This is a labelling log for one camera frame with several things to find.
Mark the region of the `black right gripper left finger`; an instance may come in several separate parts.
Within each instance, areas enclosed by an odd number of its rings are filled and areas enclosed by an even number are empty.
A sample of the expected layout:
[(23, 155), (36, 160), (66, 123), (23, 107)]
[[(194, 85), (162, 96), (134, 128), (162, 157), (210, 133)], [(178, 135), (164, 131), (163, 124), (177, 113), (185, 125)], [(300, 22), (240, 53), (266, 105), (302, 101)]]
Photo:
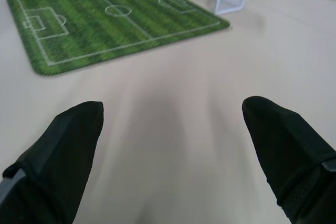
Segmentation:
[(73, 224), (103, 122), (101, 101), (87, 101), (57, 115), (3, 171), (0, 224)]

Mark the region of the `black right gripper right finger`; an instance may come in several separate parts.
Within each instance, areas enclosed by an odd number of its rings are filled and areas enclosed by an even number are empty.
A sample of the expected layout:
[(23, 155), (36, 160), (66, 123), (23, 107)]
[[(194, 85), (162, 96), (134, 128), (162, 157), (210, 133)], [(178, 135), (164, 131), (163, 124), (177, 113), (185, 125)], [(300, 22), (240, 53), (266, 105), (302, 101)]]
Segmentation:
[(298, 113), (260, 96), (242, 111), (267, 183), (291, 224), (336, 224), (336, 150)]

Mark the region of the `green soccer field mat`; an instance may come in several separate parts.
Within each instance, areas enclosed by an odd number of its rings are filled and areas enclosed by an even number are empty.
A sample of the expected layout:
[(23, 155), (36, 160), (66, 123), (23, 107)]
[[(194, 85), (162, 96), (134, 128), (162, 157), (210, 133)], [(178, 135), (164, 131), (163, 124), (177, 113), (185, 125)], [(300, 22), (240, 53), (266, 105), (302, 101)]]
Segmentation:
[(189, 0), (6, 0), (32, 69), (54, 76), (228, 29)]

